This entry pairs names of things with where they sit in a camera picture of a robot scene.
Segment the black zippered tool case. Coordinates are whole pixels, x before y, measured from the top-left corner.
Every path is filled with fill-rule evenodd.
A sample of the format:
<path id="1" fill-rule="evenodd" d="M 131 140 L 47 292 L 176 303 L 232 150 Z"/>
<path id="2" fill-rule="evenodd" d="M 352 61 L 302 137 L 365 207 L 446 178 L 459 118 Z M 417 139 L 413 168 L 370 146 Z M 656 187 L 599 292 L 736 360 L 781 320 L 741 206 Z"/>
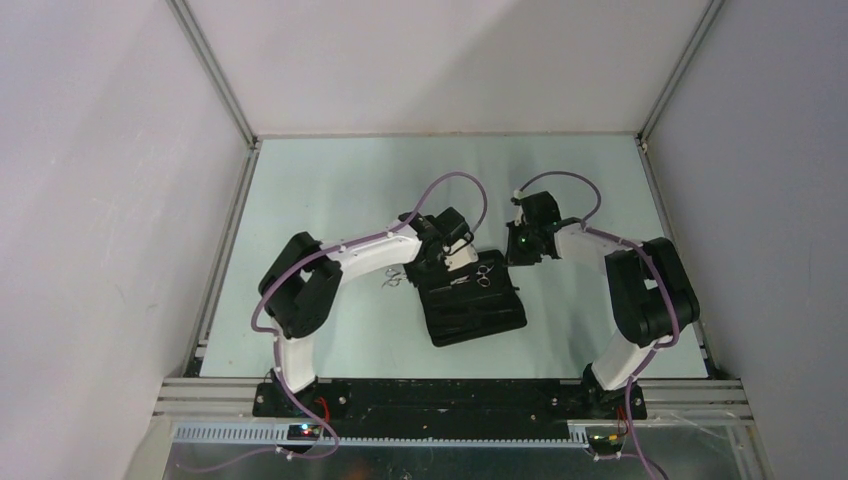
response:
<path id="1" fill-rule="evenodd" d="M 511 281 L 503 253 L 497 249 L 478 254 L 479 261 L 453 272 L 404 271 L 416 288 L 431 342 L 446 347 L 517 330 L 527 325 L 518 288 Z M 482 288 L 474 281 L 450 286 L 449 282 L 475 267 L 488 264 L 493 284 Z"/>

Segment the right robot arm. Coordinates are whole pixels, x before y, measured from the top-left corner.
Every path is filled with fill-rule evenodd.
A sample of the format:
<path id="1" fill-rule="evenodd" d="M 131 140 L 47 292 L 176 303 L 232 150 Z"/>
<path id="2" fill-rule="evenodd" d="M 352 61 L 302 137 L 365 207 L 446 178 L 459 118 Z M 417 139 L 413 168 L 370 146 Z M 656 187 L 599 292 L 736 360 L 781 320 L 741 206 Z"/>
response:
<path id="1" fill-rule="evenodd" d="M 547 191 L 526 195 L 517 190 L 511 201 L 517 214 L 507 225 L 508 265 L 571 260 L 607 280 L 616 331 L 605 351 L 589 364 L 590 384 L 581 392 L 585 411 L 606 418 L 622 403 L 620 389 L 700 319 L 700 302 L 678 251 L 665 237 L 630 240 L 576 217 L 564 218 Z"/>

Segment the silver scissors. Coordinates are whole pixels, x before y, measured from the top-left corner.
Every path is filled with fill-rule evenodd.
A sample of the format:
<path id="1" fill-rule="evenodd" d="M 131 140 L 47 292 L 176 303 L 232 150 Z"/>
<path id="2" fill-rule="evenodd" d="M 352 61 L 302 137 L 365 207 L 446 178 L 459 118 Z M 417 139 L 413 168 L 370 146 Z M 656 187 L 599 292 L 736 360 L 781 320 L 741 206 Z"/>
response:
<path id="1" fill-rule="evenodd" d="M 474 281 L 477 285 L 482 288 L 489 288 L 493 281 L 490 278 L 490 273 L 494 270 L 492 265 L 488 264 L 480 264 L 475 267 L 473 273 L 463 274 L 459 277 L 452 279 L 449 282 L 450 286 L 462 285 L 469 282 Z"/>
<path id="2" fill-rule="evenodd" d="M 406 272 L 402 268 L 388 268 L 384 272 L 384 276 L 382 288 L 396 288 L 408 281 Z"/>

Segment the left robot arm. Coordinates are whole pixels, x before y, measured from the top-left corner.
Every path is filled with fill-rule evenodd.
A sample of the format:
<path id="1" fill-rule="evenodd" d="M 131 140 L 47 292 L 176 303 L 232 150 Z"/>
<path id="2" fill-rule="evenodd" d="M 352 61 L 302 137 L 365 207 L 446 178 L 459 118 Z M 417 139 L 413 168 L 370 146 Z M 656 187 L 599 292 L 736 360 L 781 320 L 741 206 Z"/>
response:
<path id="1" fill-rule="evenodd" d="M 437 216 L 407 212 L 376 233 L 334 243 L 307 232 L 294 235 L 259 283 L 251 327 L 274 336 L 278 404 L 304 416 L 316 403 L 315 334 L 329 318 L 341 286 L 392 266 L 426 275 L 465 267 L 477 259 L 475 230 L 454 208 Z"/>

